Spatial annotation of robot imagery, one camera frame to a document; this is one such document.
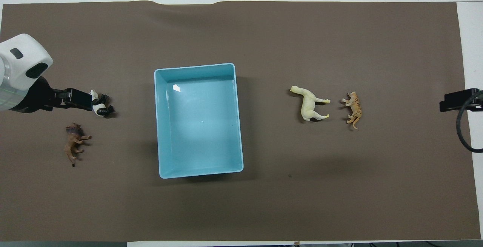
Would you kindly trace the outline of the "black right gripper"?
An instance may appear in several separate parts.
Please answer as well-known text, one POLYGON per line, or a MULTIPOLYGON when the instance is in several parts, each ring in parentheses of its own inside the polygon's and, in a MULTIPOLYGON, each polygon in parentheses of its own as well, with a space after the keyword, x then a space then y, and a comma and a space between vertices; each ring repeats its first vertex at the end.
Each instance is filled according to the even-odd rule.
POLYGON ((444 95, 443 101, 439 102, 439 111, 455 111, 460 110, 469 98, 471 101, 465 106, 465 110, 472 112, 482 111, 482 90, 477 88, 470 88, 466 90, 461 90, 457 92, 452 92, 444 95))

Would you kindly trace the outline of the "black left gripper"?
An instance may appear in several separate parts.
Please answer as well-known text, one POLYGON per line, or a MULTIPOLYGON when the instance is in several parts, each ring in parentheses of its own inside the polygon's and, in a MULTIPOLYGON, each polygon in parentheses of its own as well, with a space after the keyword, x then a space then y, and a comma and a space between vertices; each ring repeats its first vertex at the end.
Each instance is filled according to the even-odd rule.
POLYGON ((64 97, 59 97, 58 95, 62 94, 65 96, 70 92, 72 107, 92 111, 91 94, 74 88, 64 90, 53 89, 50 87, 47 79, 42 76, 29 88, 23 100, 16 106, 10 108, 10 110, 20 113, 33 113, 38 110, 53 111, 54 108, 68 109, 69 106, 62 105, 64 97))

